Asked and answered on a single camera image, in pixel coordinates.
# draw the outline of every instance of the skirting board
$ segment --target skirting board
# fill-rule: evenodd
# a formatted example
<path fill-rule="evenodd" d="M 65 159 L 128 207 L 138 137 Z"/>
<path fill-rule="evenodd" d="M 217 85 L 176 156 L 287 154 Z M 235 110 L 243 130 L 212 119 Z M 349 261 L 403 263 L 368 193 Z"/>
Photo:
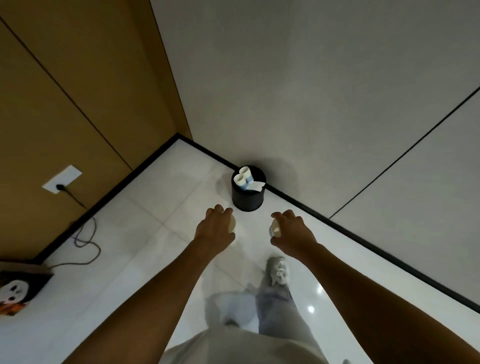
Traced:
<path fill-rule="evenodd" d="M 92 206 L 87 212 L 85 212 L 77 221 L 75 221 L 66 231 L 60 234 L 51 244 L 49 244 L 43 251 L 41 251 L 34 259 L 32 259 L 29 263 L 32 264 L 42 264 L 55 250 L 57 250 L 70 236 L 72 236 L 83 224 L 85 224 L 89 219 L 91 219 L 98 211 L 101 210 L 103 206 L 105 206 L 111 199 L 113 199 L 121 190 L 123 190 L 130 182 L 132 182 L 136 177 L 140 175 L 150 164 L 152 164 L 155 159 L 157 159 L 160 155 L 163 154 L 168 148 L 170 148 L 173 143 L 177 140 L 182 140 L 191 146 L 197 148 L 201 152 L 209 155 L 213 159 L 216 159 L 220 163 L 225 164 L 227 167 L 236 170 L 238 167 L 233 163 L 223 159 L 222 157 L 218 156 L 217 154 L 211 152 L 210 150 L 202 147 L 201 145 L 195 143 L 194 141 L 184 137 L 183 135 L 177 133 L 173 137 L 171 137 L 165 144 L 163 144 L 158 150 L 156 150 L 150 157 L 148 157 L 140 166 L 138 166 L 132 173 L 130 173 L 124 180 L 122 180 L 119 184 L 117 184 L 109 193 L 107 193 L 104 197 L 100 199 L 94 206 Z M 434 279 L 426 276 L 425 274 L 421 273 L 417 269 L 409 266 L 405 262 L 401 261 L 398 258 L 395 258 L 393 255 L 387 253 L 386 251 L 380 249 L 376 245 L 366 241 L 365 239 L 361 238 L 358 235 L 348 231 L 347 229 L 343 228 L 342 226 L 335 224 L 333 221 L 329 220 L 322 214 L 318 213 L 317 211 L 305 206 L 303 203 L 295 200 L 294 198 L 288 196 L 287 194 L 279 191 L 275 187 L 267 184 L 265 188 L 270 192 L 278 195 L 279 197 L 283 198 L 284 200 L 290 202 L 292 205 L 298 207 L 299 209 L 305 211 L 307 214 L 312 215 L 314 218 L 320 220 L 324 224 L 330 226 L 331 228 L 335 229 L 336 231 L 346 235 L 353 241 L 357 242 L 358 244 L 362 245 L 363 247 L 367 248 L 368 250 L 376 253 L 377 255 L 381 256 L 383 259 L 387 260 L 388 262 L 396 265 L 397 267 L 403 269 L 404 271 L 410 273 L 414 277 L 422 280 L 423 282 L 429 284 L 430 286 L 436 288 L 443 294 L 453 298 L 454 300 L 460 302 L 461 304 L 469 307 L 473 311 L 480 314 L 480 305 L 469 300 L 467 297 L 462 296 L 461 294 L 451 290 L 450 288 L 444 286 L 443 284 L 435 281 Z"/>

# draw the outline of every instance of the power cord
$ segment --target power cord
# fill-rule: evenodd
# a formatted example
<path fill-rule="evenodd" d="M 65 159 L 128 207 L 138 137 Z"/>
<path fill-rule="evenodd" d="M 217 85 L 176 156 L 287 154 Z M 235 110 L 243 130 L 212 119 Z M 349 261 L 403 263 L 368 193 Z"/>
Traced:
<path fill-rule="evenodd" d="M 67 190 L 67 188 L 63 184 L 57 184 L 56 187 L 59 191 L 66 192 L 76 203 L 78 203 L 81 207 L 83 207 L 85 210 L 87 210 L 85 205 L 82 204 L 80 201 L 78 201 L 75 198 L 75 196 L 72 195 L 72 193 L 69 190 Z M 86 266 L 86 265 L 89 265 L 90 263 L 92 263 L 93 261 L 95 261 L 100 256 L 100 253 L 102 252 L 102 248 L 100 248 L 100 245 L 98 245 L 96 242 L 92 241 L 92 239 L 93 239 L 93 237 L 95 236 L 95 233 L 96 233 L 95 217 L 92 217 L 92 220 L 93 220 L 93 224 L 94 224 L 94 229 L 93 229 L 92 236 L 90 236 L 90 239 L 82 240 L 78 237 L 80 235 L 80 233 L 82 232 L 82 230 L 84 229 L 85 224 L 82 225 L 80 227 L 80 229 L 78 230 L 78 232 L 75 234 L 75 236 L 72 235 L 72 237 L 73 237 L 73 244 L 75 244 L 75 246 L 77 248 L 83 248 L 84 246 L 87 246 L 89 244 L 94 245 L 98 249 L 98 252 L 97 252 L 96 256 L 88 262 L 83 262 L 83 263 L 78 263 L 78 262 L 60 263 L 60 264 L 56 264 L 54 266 L 50 266 L 49 268 L 56 268 L 56 267 L 60 267 L 60 266 L 69 266 L 69 265 L 72 265 L 72 266 Z"/>

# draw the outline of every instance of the forearm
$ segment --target forearm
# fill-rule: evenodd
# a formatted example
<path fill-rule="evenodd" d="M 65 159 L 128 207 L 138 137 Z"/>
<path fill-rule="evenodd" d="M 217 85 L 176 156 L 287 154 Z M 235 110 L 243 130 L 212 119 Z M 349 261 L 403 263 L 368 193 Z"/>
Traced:
<path fill-rule="evenodd" d="M 124 302 L 65 363 L 157 364 L 209 253 L 195 241 Z"/>
<path fill-rule="evenodd" d="M 445 326 L 362 275 L 320 244 L 298 259 L 315 275 L 375 364 L 479 363 L 480 354 Z"/>

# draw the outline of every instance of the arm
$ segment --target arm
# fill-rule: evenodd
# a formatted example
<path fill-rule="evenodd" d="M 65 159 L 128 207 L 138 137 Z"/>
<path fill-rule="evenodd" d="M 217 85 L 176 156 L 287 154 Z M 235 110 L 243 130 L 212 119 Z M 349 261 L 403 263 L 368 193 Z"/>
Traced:
<path fill-rule="evenodd" d="M 272 245 L 301 261 L 375 364 L 480 363 L 480 353 L 422 310 L 338 259 L 291 210 L 272 214 Z"/>
<path fill-rule="evenodd" d="M 235 239 L 228 232 L 232 211 L 209 208 L 177 259 L 116 309 L 64 364 L 157 364 L 198 278 Z"/>

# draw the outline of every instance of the white wall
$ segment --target white wall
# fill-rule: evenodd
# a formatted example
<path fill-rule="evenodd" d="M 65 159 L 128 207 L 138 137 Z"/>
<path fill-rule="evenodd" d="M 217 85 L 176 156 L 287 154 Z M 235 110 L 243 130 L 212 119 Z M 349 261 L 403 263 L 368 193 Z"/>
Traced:
<path fill-rule="evenodd" d="M 476 0 L 152 0 L 193 138 L 329 217 L 480 85 Z"/>
<path fill-rule="evenodd" d="M 332 220 L 480 304 L 480 93 Z"/>

